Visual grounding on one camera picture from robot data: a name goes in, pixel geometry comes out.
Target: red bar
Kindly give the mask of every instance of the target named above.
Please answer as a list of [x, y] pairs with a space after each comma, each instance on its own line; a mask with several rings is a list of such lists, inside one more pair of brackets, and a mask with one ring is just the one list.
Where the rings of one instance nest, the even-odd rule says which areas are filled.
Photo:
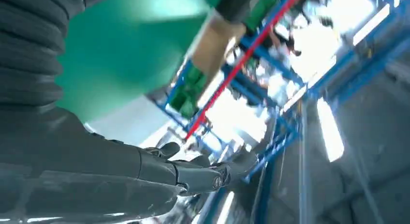
[[270, 32], [269, 27], [276, 25], [279, 22], [279, 19], [285, 14], [286, 11], [288, 11], [293, 6], [293, 4], [296, 3], [296, 1], [297, 0], [288, 0], [282, 6], [282, 8], [279, 10], [279, 12], [276, 14], [276, 16], [272, 19], [272, 21], [269, 24], [267, 24], [268, 28], [265, 28], [262, 31], [262, 33], [256, 38], [256, 40], [253, 42], [253, 44], [250, 46], [250, 48], [245, 52], [245, 55], [241, 58], [239, 63], [232, 69], [232, 72], [228, 75], [228, 77], [222, 82], [222, 84], [216, 90], [216, 92], [215, 92], [214, 96], [211, 98], [211, 100], [205, 105], [205, 107], [202, 110], [202, 113], [197, 118], [195, 123], [192, 125], [191, 129], [188, 131], [187, 136], [185, 137], [185, 140], [188, 140], [189, 137], [191, 137], [192, 134], [198, 129], [201, 122], [204, 121], [204, 119], [205, 119], [205, 112], [215, 103], [215, 101], [221, 95], [221, 93], [224, 91], [224, 89], [234, 79], [235, 75], [239, 72], [239, 70], [241, 70], [241, 68], [245, 64], [245, 62], [252, 56], [255, 49], [269, 35], [269, 32]]

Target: bright light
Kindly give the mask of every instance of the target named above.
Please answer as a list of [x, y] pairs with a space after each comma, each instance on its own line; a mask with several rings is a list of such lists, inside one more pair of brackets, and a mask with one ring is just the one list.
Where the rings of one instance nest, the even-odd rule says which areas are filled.
[[228, 53], [235, 51], [235, 49], [234, 49], [235, 45], [236, 45], [236, 37], [232, 37], [229, 40], [228, 45], [226, 46], [225, 57], [228, 56]]
[[332, 0], [325, 11], [332, 17], [337, 30], [345, 33], [356, 28], [374, 9], [370, 0]]
[[353, 36], [353, 45], [356, 46], [360, 41], [362, 41], [378, 24], [380, 24], [389, 15], [389, 13], [390, 5], [387, 4]]
[[318, 100], [317, 109], [326, 147], [327, 158], [330, 162], [333, 162], [343, 155], [345, 147], [340, 137], [332, 110], [323, 98]]
[[400, 0], [394, 0], [393, 5], [396, 8], [400, 4]]
[[229, 209], [231, 208], [232, 201], [234, 200], [235, 194], [230, 192], [226, 197], [225, 204], [223, 204], [222, 211], [220, 212], [220, 216], [218, 218], [217, 224], [225, 224], [226, 219], [228, 218]]
[[246, 150], [247, 152], [250, 152], [250, 150], [252, 150], [252, 146], [249, 145], [249, 144], [246, 144], [245, 150]]
[[334, 65], [336, 65], [337, 56], [334, 55], [331, 57], [327, 65], [323, 67], [323, 70], [318, 71], [313, 77], [308, 81], [307, 87], [310, 89], [313, 87]]
[[108, 214], [104, 214], [105, 216], [112, 216], [112, 217], [117, 217], [117, 216], [122, 216], [125, 213], [108, 213]]
[[198, 221], [199, 221], [199, 217], [200, 217], [200, 216], [201, 216], [201, 214], [197, 214], [197, 215], [193, 218], [191, 224], [198, 224]]
[[52, 218], [29, 218], [27, 220], [28, 223], [32, 222], [41, 222], [41, 221], [47, 221], [47, 220], [53, 220], [53, 219], [60, 219], [61, 217], [52, 217]]

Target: blue beam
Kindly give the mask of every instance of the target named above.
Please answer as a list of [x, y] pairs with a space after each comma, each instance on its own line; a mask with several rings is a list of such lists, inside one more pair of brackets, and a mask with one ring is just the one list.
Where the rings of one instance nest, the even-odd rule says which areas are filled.
[[[250, 47], [250, 45], [252, 44], [251, 40], [247, 37], [243, 37], [241, 39], [241, 43], [245, 46], [245, 47]], [[262, 46], [259, 46], [255, 49], [254, 52], [256, 55], [258, 55], [259, 57], [264, 58], [265, 60], [267, 60], [269, 62], [270, 65], [274, 66], [275, 68], [277, 68], [279, 71], [281, 71], [283, 73], [283, 75], [287, 78], [290, 78], [293, 82], [295, 82], [296, 84], [303, 86], [303, 80], [302, 78], [300, 78], [300, 76], [298, 76], [296, 73], [291, 72], [289, 69], [287, 69], [282, 62], [280, 62], [279, 60], [273, 58], [272, 56], [270, 56], [270, 54], [268, 53], [268, 51], [266, 49], [264, 49]]]
[[[232, 70], [232, 66], [231, 66], [231, 65], [225, 64], [225, 65], [222, 67], [222, 71], [224, 71], [225, 74], [226, 74], [226, 73], [229, 74], [229, 72], [230, 72], [231, 70]], [[252, 87], [252, 89], [253, 89], [255, 92], [257, 92], [259, 96], [263, 97], [263, 98], [266, 100], [266, 103], [267, 103], [267, 106], [268, 106], [268, 107], [276, 107], [276, 106], [278, 106], [277, 102], [275, 102], [274, 100], [272, 100], [272, 98], [268, 96], [268, 94], [267, 94], [266, 91], [264, 91], [261, 87], [256, 86], [254, 83], [252, 83], [252, 82], [249, 80], [249, 78], [248, 78], [247, 76], [245, 76], [244, 74], [238, 73], [238, 74], [236, 75], [236, 78], [241, 79], [242, 81], [244, 81], [244, 82], [246, 83], [247, 86]]]
[[266, 162], [269, 162], [270, 160], [274, 159], [278, 154], [282, 153], [283, 150], [288, 147], [298, 136], [297, 133], [290, 133], [289, 136], [287, 136], [282, 142], [280, 142], [277, 145], [271, 146], [269, 149], [265, 151], [265, 153], [260, 155], [260, 160], [258, 164], [250, 171], [249, 175], [247, 178], [250, 178], [253, 174], [255, 174], [257, 171], [259, 171]]
[[397, 57], [399, 54], [410, 49], [409, 33], [410, 30], [404, 30], [387, 47], [385, 47], [384, 50], [378, 52], [377, 55], [374, 56], [374, 60], [366, 64], [365, 68], [367, 69], [362, 70], [351, 80], [347, 81], [332, 99], [330, 103], [331, 108], [336, 109], [339, 104], [345, 102], [362, 86], [367, 84], [375, 75], [383, 71], [389, 59]]
[[[179, 126], [181, 126], [182, 129], [183, 129], [185, 132], [188, 131], [186, 125], [184, 125], [177, 117], [175, 117], [175, 115], [174, 115], [173, 113], [171, 113], [171, 112], [169, 112], [168, 110], [166, 110], [166, 108], [165, 108], [163, 105], [158, 104], [157, 102], [154, 102], [154, 104], [155, 104], [159, 109], [161, 109], [169, 118], [171, 118], [172, 120], [174, 120], [174, 122], [175, 122], [176, 124], [178, 124]], [[221, 142], [221, 145], [222, 145], [222, 146], [225, 146], [225, 145], [226, 145], [226, 143], [224, 143], [216, 134], [214, 134], [214, 133], [211, 132], [211, 131], [210, 131], [210, 133], [212, 133], [214, 136], [216, 136], [216, 138], [218, 139], [218, 141]], [[212, 153], [220, 154], [220, 152], [215, 152], [210, 146], [208, 146], [208, 144], [206, 144], [206, 143], [201, 139], [201, 137], [200, 137], [199, 135], [197, 135], [197, 134], [194, 133], [193, 136], [196, 138], [196, 140], [197, 140], [198, 142], [200, 142], [201, 144], [203, 144], [203, 145], [204, 145], [208, 150], [210, 150]]]
[[166, 107], [167, 104], [171, 102], [171, 100], [174, 98], [176, 90], [179, 86], [184, 84], [184, 79], [187, 73], [189, 72], [190, 68], [192, 66], [192, 61], [188, 60], [185, 65], [183, 66], [178, 78], [176, 79], [174, 87], [171, 89], [171, 92], [166, 100], [166, 102], [162, 105], [163, 107]]
[[265, 177], [261, 183], [262, 191], [261, 196], [257, 205], [257, 211], [255, 215], [255, 223], [264, 224], [266, 223], [268, 203], [270, 199], [270, 191], [272, 187], [273, 172], [275, 168], [275, 161], [270, 161], [266, 166]]

